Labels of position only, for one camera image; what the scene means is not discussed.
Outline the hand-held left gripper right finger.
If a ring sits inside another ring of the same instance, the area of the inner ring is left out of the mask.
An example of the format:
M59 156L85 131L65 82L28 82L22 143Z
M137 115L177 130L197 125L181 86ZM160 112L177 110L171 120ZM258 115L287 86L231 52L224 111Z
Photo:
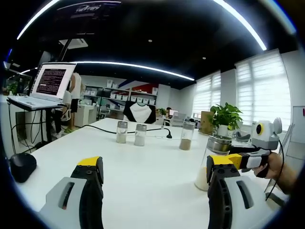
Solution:
M262 229L274 216L263 190L237 172L229 156L207 158L210 229Z

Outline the person's right hand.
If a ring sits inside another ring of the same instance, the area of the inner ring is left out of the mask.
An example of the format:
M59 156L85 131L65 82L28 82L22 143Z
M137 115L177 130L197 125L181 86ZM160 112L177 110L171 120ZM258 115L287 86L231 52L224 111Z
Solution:
M271 152L265 165L252 168L252 170L256 177L276 179L279 177L281 168L282 158L277 153Z

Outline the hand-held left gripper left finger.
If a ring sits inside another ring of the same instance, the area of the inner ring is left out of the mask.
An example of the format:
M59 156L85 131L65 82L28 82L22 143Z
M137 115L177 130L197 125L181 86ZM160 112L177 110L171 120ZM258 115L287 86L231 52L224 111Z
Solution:
M52 229L102 229L103 160L80 161L47 194L39 216Z

